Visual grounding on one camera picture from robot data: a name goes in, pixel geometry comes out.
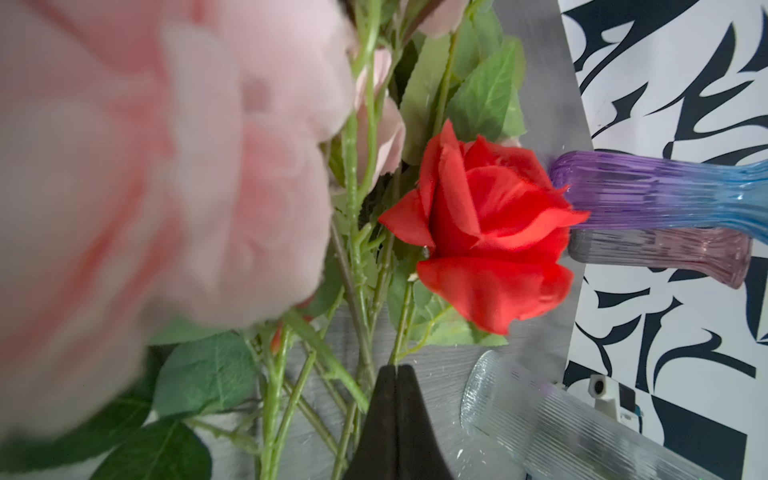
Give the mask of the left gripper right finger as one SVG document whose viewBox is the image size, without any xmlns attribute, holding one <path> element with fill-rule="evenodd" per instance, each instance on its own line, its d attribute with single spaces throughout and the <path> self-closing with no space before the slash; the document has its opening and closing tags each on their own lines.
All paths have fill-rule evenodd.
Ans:
<svg viewBox="0 0 768 480">
<path fill-rule="evenodd" d="M 397 368 L 395 400 L 397 478 L 452 480 L 411 365 Z"/>
</svg>

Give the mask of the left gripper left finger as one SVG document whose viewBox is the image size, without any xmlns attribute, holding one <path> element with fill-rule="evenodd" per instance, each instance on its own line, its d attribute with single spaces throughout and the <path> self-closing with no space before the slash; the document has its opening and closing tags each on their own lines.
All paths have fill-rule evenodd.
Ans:
<svg viewBox="0 0 768 480">
<path fill-rule="evenodd" d="M 397 478 L 396 368 L 379 370 L 359 445 L 344 480 Z"/>
</svg>

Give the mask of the clear glass vase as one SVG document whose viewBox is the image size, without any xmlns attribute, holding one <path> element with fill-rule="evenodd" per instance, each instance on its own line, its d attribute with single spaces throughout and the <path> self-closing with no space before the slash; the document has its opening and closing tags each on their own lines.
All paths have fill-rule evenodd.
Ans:
<svg viewBox="0 0 768 480">
<path fill-rule="evenodd" d="M 494 351 L 469 374 L 460 421 L 535 479 L 714 476 Z"/>
</svg>

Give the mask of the pink rose stem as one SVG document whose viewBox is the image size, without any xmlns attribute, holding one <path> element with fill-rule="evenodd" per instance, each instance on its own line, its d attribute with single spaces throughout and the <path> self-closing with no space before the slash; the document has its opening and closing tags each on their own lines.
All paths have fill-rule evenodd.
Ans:
<svg viewBox="0 0 768 480">
<path fill-rule="evenodd" d="M 457 138 L 482 136 L 517 148 L 526 128 L 519 93 L 522 42 L 503 33 L 489 1 L 352 1 L 362 45 L 354 159 L 358 177 L 419 164 L 434 130 L 450 122 Z"/>
</svg>

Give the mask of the blue purple glass vase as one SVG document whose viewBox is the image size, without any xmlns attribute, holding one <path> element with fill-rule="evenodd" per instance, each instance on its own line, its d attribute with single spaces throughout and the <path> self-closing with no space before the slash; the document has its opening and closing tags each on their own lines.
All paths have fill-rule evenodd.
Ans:
<svg viewBox="0 0 768 480">
<path fill-rule="evenodd" d="M 691 163 L 573 151 L 550 166 L 584 229 L 729 228 L 767 242 L 767 162 Z"/>
</svg>

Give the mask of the dark pink glass vase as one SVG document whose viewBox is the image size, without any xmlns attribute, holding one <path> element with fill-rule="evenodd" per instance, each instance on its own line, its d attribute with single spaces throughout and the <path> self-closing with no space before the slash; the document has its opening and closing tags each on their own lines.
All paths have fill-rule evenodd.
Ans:
<svg viewBox="0 0 768 480">
<path fill-rule="evenodd" d="M 695 271 L 737 289 L 746 278 L 752 246 L 748 235 L 719 227 L 574 229 L 568 252 L 582 263 Z"/>
</svg>

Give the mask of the red rose stem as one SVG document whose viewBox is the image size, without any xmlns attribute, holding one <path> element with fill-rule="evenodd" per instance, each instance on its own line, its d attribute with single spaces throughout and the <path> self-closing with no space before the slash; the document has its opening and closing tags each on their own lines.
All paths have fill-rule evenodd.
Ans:
<svg viewBox="0 0 768 480">
<path fill-rule="evenodd" d="M 588 212 L 553 186 L 536 155 L 479 136 L 464 142 L 446 122 L 427 144 L 416 186 L 379 222 L 428 256 L 420 283 L 485 334 L 558 307 L 574 275 L 560 265 Z"/>
</svg>

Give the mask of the pink spray roses bunch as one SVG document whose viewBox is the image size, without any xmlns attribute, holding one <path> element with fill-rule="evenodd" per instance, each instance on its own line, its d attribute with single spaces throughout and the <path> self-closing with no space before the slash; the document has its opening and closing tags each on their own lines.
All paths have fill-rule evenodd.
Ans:
<svg viewBox="0 0 768 480">
<path fill-rule="evenodd" d="M 1 475 L 205 479 L 258 454 L 276 317 L 335 303 L 344 121 L 388 80 L 344 1 L 1 5 Z"/>
</svg>

